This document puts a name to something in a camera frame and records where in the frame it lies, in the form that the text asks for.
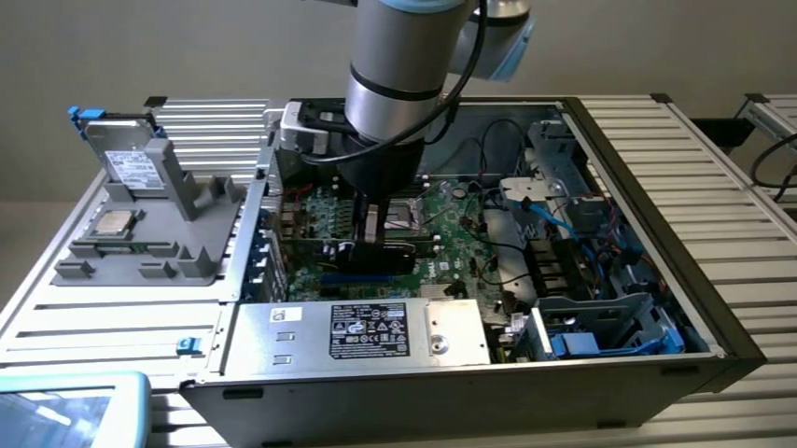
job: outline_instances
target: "blue latch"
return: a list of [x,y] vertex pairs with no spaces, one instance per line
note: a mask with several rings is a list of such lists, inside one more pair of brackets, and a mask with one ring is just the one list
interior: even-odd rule
[[105,109],[86,109],[78,117],[81,119],[101,119],[105,117]]
[[177,355],[180,357],[185,355],[202,355],[200,344],[202,343],[201,338],[184,338],[177,342]]
[[83,127],[81,125],[81,108],[74,105],[69,108],[66,112],[70,114],[70,121],[73,122],[73,126],[75,126],[75,129],[78,130],[78,135],[83,140],[87,140],[86,131],[83,130]]

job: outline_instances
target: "sticker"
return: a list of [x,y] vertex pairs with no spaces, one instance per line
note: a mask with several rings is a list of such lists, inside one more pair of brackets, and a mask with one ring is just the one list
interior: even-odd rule
[[302,320],[302,307],[294,306],[292,308],[272,308],[272,322],[296,322]]
[[164,189],[156,165],[143,151],[105,151],[121,181],[130,189]]
[[336,359],[409,357],[410,333],[405,304],[333,305],[329,354]]

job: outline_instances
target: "black cable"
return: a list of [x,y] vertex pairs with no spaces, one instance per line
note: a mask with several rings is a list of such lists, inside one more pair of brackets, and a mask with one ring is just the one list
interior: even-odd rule
[[492,245],[495,247],[507,247],[509,249],[515,249],[519,252],[521,252],[521,254],[524,254],[527,251],[524,250],[524,247],[521,247],[520,245],[509,245],[507,243],[496,243],[493,241],[485,240],[484,238],[480,238],[477,235],[475,235],[472,233],[472,231],[469,231],[469,229],[465,227],[465,225],[463,225],[463,229],[465,230],[465,232],[472,236],[472,238],[475,238],[476,241],[479,241],[481,244],[484,245]]
[[[488,11],[488,0],[479,0],[479,10]],[[365,156],[389,149],[394,147],[398,143],[406,140],[409,137],[416,135],[418,131],[421,131],[427,126],[432,124],[432,122],[441,116],[441,114],[449,109],[452,105],[460,101],[460,94],[465,90],[465,86],[472,79],[473,70],[476,70],[476,65],[479,63],[479,58],[483,54],[483,48],[485,47],[485,34],[488,33],[488,14],[479,15],[479,28],[476,31],[476,40],[473,43],[473,51],[472,56],[469,58],[469,63],[465,66],[465,70],[463,71],[463,77],[457,81],[452,92],[447,96],[447,99],[443,101],[440,105],[436,106],[433,111],[431,112],[429,116],[423,119],[418,123],[410,126],[405,131],[398,133],[393,138],[385,140],[384,142],[372,145],[366,149],[354,152],[352,154],[344,154],[341,156],[333,157],[320,157],[312,154],[302,154],[302,160],[306,163],[314,165],[329,165],[329,164],[340,164],[346,163],[349,161],[356,161],[362,159]]]
[[787,189],[788,189],[788,183],[792,181],[794,177],[795,177],[795,171],[792,170],[788,173],[787,177],[784,177],[784,182],[782,182],[782,188],[778,190],[778,194],[772,198],[774,201],[779,202],[782,200],[782,198],[784,197],[784,193],[787,193]]
[[455,104],[452,105],[452,107],[449,107],[449,113],[447,114],[447,123],[444,124],[444,127],[441,128],[440,132],[437,133],[436,138],[433,138],[429,142],[424,142],[425,145],[435,145],[437,142],[440,142],[444,139],[444,137],[447,136],[447,133],[449,132],[449,128],[452,128],[452,125],[455,124],[459,108],[460,108],[460,102],[456,101]]
[[[469,217],[469,210],[472,208],[473,199],[476,198],[476,196],[479,196],[479,195],[475,194],[475,196],[472,196],[472,198],[469,199],[469,203],[465,205],[465,212],[464,212],[463,217]],[[521,254],[524,254],[527,252],[524,250],[524,247],[521,247],[520,245],[509,245],[507,243],[495,243],[491,240],[485,240],[484,238],[480,238],[479,235],[475,235],[472,233],[469,228],[465,226],[465,223],[460,222],[460,226],[463,227],[463,230],[472,236],[472,238],[475,238],[475,240],[479,241],[483,245],[492,245],[495,247],[507,247],[509,249],[517,250],[519,252],[521,252]]]
[[488,172],[488,155],[487,155],[487,147],[488,147],[488,135],[491,134],[491,129],[493,126],[501,123],[511,124],[516,131],[519,132],[519,136],[521,137],[520,141],[520,151],[519,156],[524,155],[524,151],[527,150],[527,132],[524,131],[524,127],[519,124],[515,119],[497,119],[488,125],[485,128],[485,132],[483,132],[483,138],[480,139],[480,145],[483,146],[480,152],[480,173],[485,174]]
[[767,157],[770,157],[770,155],[775,151],[778,151],[782,147],[784,147],[786,145],[788,145],[790,143],[792,143],[796,140],[797,140],[797,133],[795,135],[791,135],[790,137],[787,137],[784,140],[778,142],[775,145],[772,145],[762,153],[762,155],[756,158],[756,160],[752,162],[751,178],[752,178],[754,183],[758,186],[768,187],[771,189],[783,189],[783,190],[797,188],[797,184],[790,184],[791,177],[795,175],[795,170],[792,170],[792,172],[790,173],[788,180],[786,180],[786,182],[783,182],[782,184],[772,184],[771,182],[763,182],[762,179],[759,179],[759,166],[762,166],[762,162],[767,159]]
[[508,280],[507,282],[492,282],[491,280],[488,280],[485,278],[484,272],[480,273],[479,275],[479,279],[485,282],[488,285],[493,285],[495,287],[503,287],[504,285],[507,285],[508,283],[512,283],[520,279],[523,279],[524,277],[531,277],[532,274],[531,273],[523,273],[521,275],[519,275],[517,277],[512,278],[511,280]]

